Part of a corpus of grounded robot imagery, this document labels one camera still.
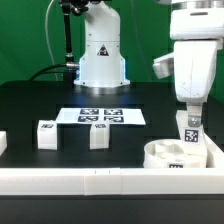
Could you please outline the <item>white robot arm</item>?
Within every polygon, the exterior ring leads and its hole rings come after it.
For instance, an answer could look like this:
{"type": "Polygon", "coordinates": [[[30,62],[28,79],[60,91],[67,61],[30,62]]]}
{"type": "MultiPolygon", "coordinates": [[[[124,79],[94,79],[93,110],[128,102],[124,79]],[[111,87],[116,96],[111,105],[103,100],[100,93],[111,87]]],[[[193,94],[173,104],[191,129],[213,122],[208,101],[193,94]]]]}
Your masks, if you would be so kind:
{"type": "MultiPolygon", "coordinates": [[[[172,6],[170,38],[174,51],[156,58],[158,78],[175,76],[177,99],[187,104],[190,127],[201,125],[215,72],[217,52],[224,42],[224,0],[157,0],[172,6]]],[[[120,55],[120,17],[102,1],[90,1],[84,10],[85,53],[74,83],[99,90],[128,85],[120,55]]]]}

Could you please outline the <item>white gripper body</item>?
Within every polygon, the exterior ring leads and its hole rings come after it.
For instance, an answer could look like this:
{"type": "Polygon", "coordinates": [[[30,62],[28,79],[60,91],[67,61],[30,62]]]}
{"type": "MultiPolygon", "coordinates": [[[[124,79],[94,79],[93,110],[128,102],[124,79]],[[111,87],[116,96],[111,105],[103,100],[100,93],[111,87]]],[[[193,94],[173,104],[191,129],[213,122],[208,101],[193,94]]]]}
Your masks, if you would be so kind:
{"type": "Polygon", "coordinates": [[[203,104],[215,78],[217,52],[221,49],[221,39],[176,41],[172,53],[153,61],[153,69],[159,79],[174,75],[180,102],[203,104]]]}

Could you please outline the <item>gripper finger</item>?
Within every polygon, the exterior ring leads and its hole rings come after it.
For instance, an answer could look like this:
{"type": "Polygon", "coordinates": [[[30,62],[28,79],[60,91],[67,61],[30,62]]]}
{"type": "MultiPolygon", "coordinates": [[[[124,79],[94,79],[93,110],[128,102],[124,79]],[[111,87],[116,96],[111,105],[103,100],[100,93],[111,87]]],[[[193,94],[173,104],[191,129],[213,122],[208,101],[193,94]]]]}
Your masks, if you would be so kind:
{"type": "Polygon", "coordinates": [[[190,127],[200,127],[202,121],[202,105],[188,104],[187,115],[188,115],[188,125],[190,127]]]}

